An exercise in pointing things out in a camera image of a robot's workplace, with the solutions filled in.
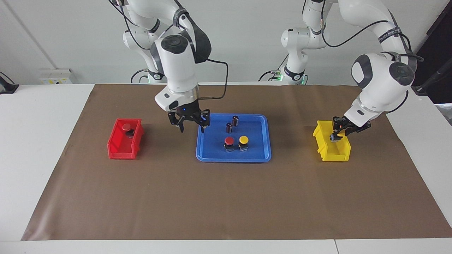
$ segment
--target power socket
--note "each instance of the power socket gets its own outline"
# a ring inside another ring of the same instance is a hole
[[[77,78],[69,69],[40,69],[39,80],[41,84],[77,84]]]

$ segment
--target yellow bin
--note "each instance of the yellow bin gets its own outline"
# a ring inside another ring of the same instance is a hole
[[[322,156],[322,161],[348,161],[351,145],[348,138],[344,136],[339,142],[331,142],[330,135],[333,133],[333,121],[317,121],[317,127],[312,134],[317,140]]]

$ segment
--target capacitor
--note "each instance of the capacitor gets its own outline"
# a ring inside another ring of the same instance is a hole
[[[239,117],[233,116],[232,117],[232,126],[237,126],[237,125],[239,125]]]
[[[227,133],[232,133],[232,124],[230,122],[228,122],[226,124],[226,132]]]

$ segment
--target cable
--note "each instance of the cable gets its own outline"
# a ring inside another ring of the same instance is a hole
[[[265,72],[264,74],[262,74],[262,76],[257,81],[259,82],[265,75],[270,74],[270,73],[272,73],[272,72],[271,71]]]
[[[116,7],[116,5],[114,5],[114,3],[110,0],[108,0],[110,2],[111,5],[113,5],[113,7],[122,15],[124,16],[132,25],[134,26],[138,26],[137,24],[133,23],[127,16],[125,16],[124,14],[122,14],[122,12]]]
[[[162,33],[157,39],[162,38],[162,36],[163,36],[163,35],[164,35],[171,27],[173,27],[173,24],[171,24],[165,31],[163,31],[163,33]]]
[[[418,56],[418,55],[415,55],[415,54],[400,54],[400,56],[413,57],[413,58],[416,58],[416,60],[417,60],[418,62],[423,62],[423,61],[424,61],[424,58],[423,58],[423,57]]]
[[[322,11],[320,12],[320,19],[323,19],[323,9],[325,8],[326,0],[323,0]]]
[[[306,0],[305,0],[305,3],[303,4],[303,9],[301,10],[302,15],[305,13],[305,5],[306,5]]]
[[[142,50],[150,50],[151,48],[145,48],[145,47],[142,47],[142,46],[137,42],[137,40],[135,39],[135,37],[134,37],[133,34],[132,34],[132,31],[130,30],[129,23],[127,22],[126,15],[125,15],[125,13],[124,13],[124,8],[123,8],[122,6],[120,6],[120,8],[121,8],[121,13],[122,13],[122,15],[124,16],[124,21],[126,22],[127,31],[129,32],[130,36],[132,36],[133,41],[134,41],[134,42],[135,42]]]
[[[284,61],[289,57],[289,54],[286,55],[286,57],[284,58],[284,60],[281,62],[281,64],[278,66],[277,70],[279,70],[279,68],[281,68],[281,66],[283,65]]]
[[[367,25],[365,28],[361,29],[359,32],[357,32],[356,34],[354,34],[352,37],[348,38],[348,39],[345,40],[343,43],[338,44],[338,45],[330,45],[330,44],[328,44],[328,42],[326,42],[326,40],[325,40],[325,36],[323,35],[323,30],[322,30],[322,39],[323,39],[323,41],[325,42],[325,44],[326,44],[327,46],[329,46],[329,47],[340,47],[340,46],[346,44],[347,42],[349,42],[351,39],[355,38],[357,35],[359,35],[360,33],[362,33],[362,32],[363,32],[364,30],[366,30],[367,28],[369,28],[369,27],[371,27],[371,26],[373,26],[373,25],[375,25],[375,24],[378,24],[378,23],[387,23],[387,22],[388,22],[387,20],[379,20],[379,21],[375,21],[374,23],[372,23],[372,24],[370,24],[370,25]]]
[[[284,61],[285,61],[288,57],[289,57],[289,54],[286,55],[286,57],[282,60],[281,64],[278,66],[278,68],[276,68],[276,70],[279,70],[279,68],[281,68],[281,66],[284,64]],[[275,75],[276,75],[276,73],[274,73],[274,74],[273,74],[273,77],[270,78],[270,79],[268,79],[268,80],[269,80],[269,81],[270,81],[270,80],[275,80]]]
[[[400,33],[400,36],[402,36],[403,38],[406,39],[406,41],[407,41],[407,43],[408,43],[408,48],[409,48],[409,50],[410,50],[411,52],[413,52],[413,50],[411,50],[411,42],[410,42],[410,39],[409,39],[406,35],[404,35],[403,33]]]
[[[142,78],[147,78],[147,75],[143,75],[143,76],[140,77],[140,84],[141,84],[141,79]]]
[[[0,74],[2,74],[3,76],[5,76],[7,79],[9,79],[11,81],[11,83],[15,84],[14,81],[12,79],[10,79],[10,77],[8,77],[8,75],[6,75],[5,73],[0,71]]]
[[[206,60],[209,61],[209,62],[212,62],[212,63],[221,63],[221,64],[226,65],[225,89],[224,89],[224,91],[223,91],[223,95],[220,96],[220,97],[200,97],[200,98],[198,98],[198,99],[199,99],[199,100],[207,100],[207,99],[214,99],[214,100],[217,100],[217,99],[222,99],[222,98],[225,97],[225,95],[226,95],[227,78],[228,78],[228,75],[229,75],[229,65],[228,65],[226,62],[222,62],[222,61],[217,61],[217,60],[212,60],[212,59],[206,59]]]
[[[142,72],[142,71],[145,71],[145,69],[141,69],[141,70],[139,70],[139,71],[136,71],[136,72],[132,75],[132,77],[130,78],[130,83],[133,84],[133,78],[134,78],[138,73],[140,73],[140,72]]]
[[[408,98],[408,90],[406,91],[405,99],[403,99],[402,103],[400,103],[400,105],[397,106],[397,108],[395,108],[395,109],[393,109],[391,111],[385,112],[385,114],[389,114],[389,113],[392,113],[392,112],[398,110],[405,103],[407,98]]]

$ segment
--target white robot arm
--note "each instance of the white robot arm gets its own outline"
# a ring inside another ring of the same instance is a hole
[[[143,56],[150,79],[161,82],[166,76],[168,80],[155,101],[168,112],[170,123],[183,132],[183,122],[194,121],[203,132],[210,124],[210,110],[199,109],[194,65],[210,55],[207,35],[177,0],[116,0],[116,5],[123,15],[127,9],[133,23],[123,35],[126,46]],[[160,19],[169,20],[180,32],[166,33],[169,28],[164,30]]]
[[[339,141],[340,132],[345,131],[346,136],[361,132],[370,127],[370,120],[406,99],[417,60],[402,40],[394,17],[380,0],[307,0],[303,20],[308,27],[289,29],[282,35],[282,44],[289,52],[289,60],[280,70],[282,80],[290,84],[301,81],[307,62],[304,49],[331,47],[325,20],[333,3],[339,4],[347,23],[373,32],[383,48],[382,53],[361,55],[352,66],[352,77],[363,91],[343,117],[333,117],[331,140]]]

